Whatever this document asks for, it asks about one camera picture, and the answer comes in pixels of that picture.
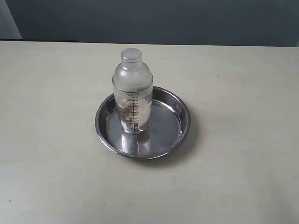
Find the white table surface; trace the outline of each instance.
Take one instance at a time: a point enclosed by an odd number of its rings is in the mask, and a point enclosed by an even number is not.
[[[129,46],[0,42],[0,223],[298,224],[299,48],[135,46],[192,118],[135,161],[94,127]]]

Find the tray rim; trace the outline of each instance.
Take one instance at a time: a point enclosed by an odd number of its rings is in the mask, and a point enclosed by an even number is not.
[[[190,116],[190,112],[188,110],[188,107],[186,106],[186,104],[174,93],[170,92],[167,89],[158,87],[158,86],[154,86],[153,89],[157,89],[160,91],[164,91],[167,94],[171,95],[173,98],[175,98],[184,108],[184,111],[186,112],[186,119],[187,119],[187,125],[186,125],[186,131],[182,134],[182,136],[179,138],[178,141],[176,141],[176,143],[174,145],[172,145],[168,150],[163,151],[161,153],[158,154],[154,154],[154,155],[132,155],[132,154],[128,154],[125,153],[117,148],[115,148],[114,146],[112,146],[104,137],[104,135],[102,134],[102,132],[100,131],[100,126],[99,126],[99,115],[101,110],[103,109],[104,105],[106,104],[106,102],[110,101],[111,99],[114,98],[114,94],[112,93],[111,95],[109,95],[99,106],[96,116],[95,116],[95,128],[96,128],[96,132],[97,135],[99,137],[99,139],[102,141],[102,143],[109,148],[111,151],[115,152],[116,154],[125,156],[125,157],[129,157],[129,158],[135,158],[135,159],[140,159],[140,160],[149,160],[149,159],[154,159],[154,158],[158,158],[161,156],[164,156],[168,153],[170,153],[172,150],[174,150],[175,148],[179,147],[187,138],[187,135],[189,133],[190,127],[191,127],[191,116]]]

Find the clear plastic shaker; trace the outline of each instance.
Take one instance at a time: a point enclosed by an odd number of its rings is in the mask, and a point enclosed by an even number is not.
[[[121,53],[121,63],[112,77],[116,109],[125,132],[137,134],[147,129],[153,92],[153,76],[134,48]]]

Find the dark background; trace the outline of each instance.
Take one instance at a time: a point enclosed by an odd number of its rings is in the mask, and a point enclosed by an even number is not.
[[[299,0],[6,0],[28,40],[296,46]]]

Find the round metal dish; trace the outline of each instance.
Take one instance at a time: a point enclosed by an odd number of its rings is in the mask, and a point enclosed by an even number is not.
[[[187,137],[190,114],[184,102],[168,90],[154,86],[149,128],[141,134],[125,133],[116,112],[114,95],[100,105],[95,127],[101,141],[115,153],[142,160],[168,154]]]

